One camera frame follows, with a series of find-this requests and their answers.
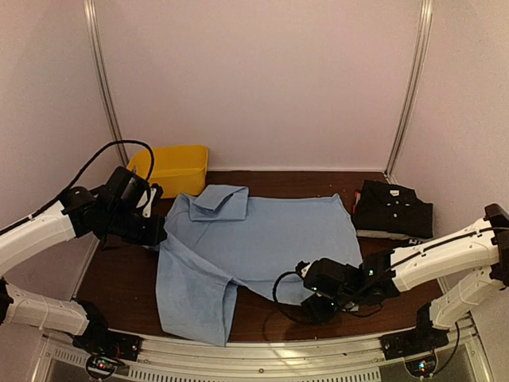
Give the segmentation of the yellow plastic basket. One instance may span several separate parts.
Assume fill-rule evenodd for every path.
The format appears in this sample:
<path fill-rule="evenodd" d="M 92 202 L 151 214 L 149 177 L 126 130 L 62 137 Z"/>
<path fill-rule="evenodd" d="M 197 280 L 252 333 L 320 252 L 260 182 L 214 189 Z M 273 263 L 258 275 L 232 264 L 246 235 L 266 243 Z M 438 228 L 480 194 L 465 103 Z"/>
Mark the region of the yellow plastic basket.
<path fill-rule="evenodd" d="M 167 146 L 154 148 L 153 153 L 155 162 L 150 184 L 162 187 L 162 199 L 174 199 L 181 193 L 201 194 L 208 171 L 206 146 Z"/>

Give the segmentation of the light blue long sleeve shirt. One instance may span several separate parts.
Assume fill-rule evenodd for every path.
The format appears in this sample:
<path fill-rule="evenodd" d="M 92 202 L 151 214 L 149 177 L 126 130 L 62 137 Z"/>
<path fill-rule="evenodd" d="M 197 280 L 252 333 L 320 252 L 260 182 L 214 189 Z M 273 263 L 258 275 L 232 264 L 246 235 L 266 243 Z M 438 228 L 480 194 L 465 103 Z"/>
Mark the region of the light blue long sleeve shirt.
<path fill-rule="evenodd" d="M 338 195 L 300 199 L 253 197 L 246 186 L 210 185 L 179 195 L 159 245 L 156 299 L 166 333 L 223 346 L 231 333 L 237 290 L 298 305 L 309 292 L 291 274 L 300 261 L 362 257 Z"/>

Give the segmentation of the grey shirt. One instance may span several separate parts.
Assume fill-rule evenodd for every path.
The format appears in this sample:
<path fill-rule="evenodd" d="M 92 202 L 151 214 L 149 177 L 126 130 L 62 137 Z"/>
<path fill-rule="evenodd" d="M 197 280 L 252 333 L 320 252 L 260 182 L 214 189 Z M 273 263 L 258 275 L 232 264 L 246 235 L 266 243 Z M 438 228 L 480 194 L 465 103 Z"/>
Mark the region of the grey shirt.
<path fill-rule="evenodd" d="M 356 235 L 359 238 L 371 238 L 381 240 L 394 240 L 394 241 L 410 241 L 416 243 L 428 242 L 429 239 L 422 239 L 416 236 L 409 236 L 402 233 L 384 232 L 384 231 L 372 231 L 372 230 L 357 230 Z"/>

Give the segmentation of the black shirt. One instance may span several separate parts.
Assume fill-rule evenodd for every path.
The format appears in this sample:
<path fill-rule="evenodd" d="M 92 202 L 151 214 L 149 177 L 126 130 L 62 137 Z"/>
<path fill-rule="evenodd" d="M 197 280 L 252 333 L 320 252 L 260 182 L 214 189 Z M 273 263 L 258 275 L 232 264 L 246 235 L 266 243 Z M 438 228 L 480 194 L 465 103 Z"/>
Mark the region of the black shirt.
<path fill-rule="evenodd" d="M 433 237 L 433 205 L 421 201 L 413 189 L 366 180 L 355 194 L 352 223 L 359 232 Z"/>

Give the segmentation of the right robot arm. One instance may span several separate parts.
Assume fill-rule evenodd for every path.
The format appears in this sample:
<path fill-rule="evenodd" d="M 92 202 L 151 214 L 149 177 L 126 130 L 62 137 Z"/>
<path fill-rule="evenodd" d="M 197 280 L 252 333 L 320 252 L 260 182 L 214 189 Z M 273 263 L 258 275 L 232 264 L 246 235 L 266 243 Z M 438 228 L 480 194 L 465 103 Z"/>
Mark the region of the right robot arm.
<path fill-rule="evenodd" d="M 379 306 L 389 298 L 460 271 L 453 289 L 426 305 L 424 321 L 408 333 L 408 345 L 426 350 L 473 307 L 508 285 L 508 213 L 498 204 L 458 232 L 414 246 L 368 256 L 358 267 L 323 258 L 300 262 L 297 275 L 306 289 L 325 298 L 331 313 L 354 306 Z"/>

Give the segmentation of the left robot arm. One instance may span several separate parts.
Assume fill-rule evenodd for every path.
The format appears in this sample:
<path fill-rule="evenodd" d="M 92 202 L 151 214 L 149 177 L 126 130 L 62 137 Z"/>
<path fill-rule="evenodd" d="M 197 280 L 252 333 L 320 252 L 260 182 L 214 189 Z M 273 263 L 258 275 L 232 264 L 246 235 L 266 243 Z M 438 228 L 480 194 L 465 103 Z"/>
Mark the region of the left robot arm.
<path fill-rule="evenodd" d="M 163 189 L 124 167 L 93 190 L 71 187 L 40 212 L 1 230 L 1 273 L 60 243 L 93 234 L 153 247 L 165 240 L 165 219 L 152 208 Z M 1 281 L 1 322 L 82 335 L 97 353 L 114 347 L 114 335 L 93 308 L 23 290 Z"/>

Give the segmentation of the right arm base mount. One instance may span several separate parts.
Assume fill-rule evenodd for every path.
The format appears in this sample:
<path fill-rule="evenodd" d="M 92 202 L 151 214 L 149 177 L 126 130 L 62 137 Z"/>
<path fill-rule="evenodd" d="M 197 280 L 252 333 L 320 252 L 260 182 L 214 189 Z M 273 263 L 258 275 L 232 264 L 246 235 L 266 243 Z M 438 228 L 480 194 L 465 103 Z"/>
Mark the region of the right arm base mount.
<path fill-rule="evenodd" d="M 448 331 L 438 329 L 409 329 L 380 338 L 385 359 L 393 360 L 431 352 L 449 343 Z"/>

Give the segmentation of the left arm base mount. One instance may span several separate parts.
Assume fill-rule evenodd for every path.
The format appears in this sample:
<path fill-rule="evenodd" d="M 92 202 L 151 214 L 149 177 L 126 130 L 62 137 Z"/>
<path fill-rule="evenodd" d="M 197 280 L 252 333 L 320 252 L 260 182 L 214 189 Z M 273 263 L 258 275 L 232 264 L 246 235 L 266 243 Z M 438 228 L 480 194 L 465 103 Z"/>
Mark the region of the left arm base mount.
<path fill-rule="evenodd" d="M 113 361 L 136 361 L 142 345 L 139 336 L 109 329 L 86 329 L 82 335 L 72 335 L 72 344 L 94 356 Z"/>

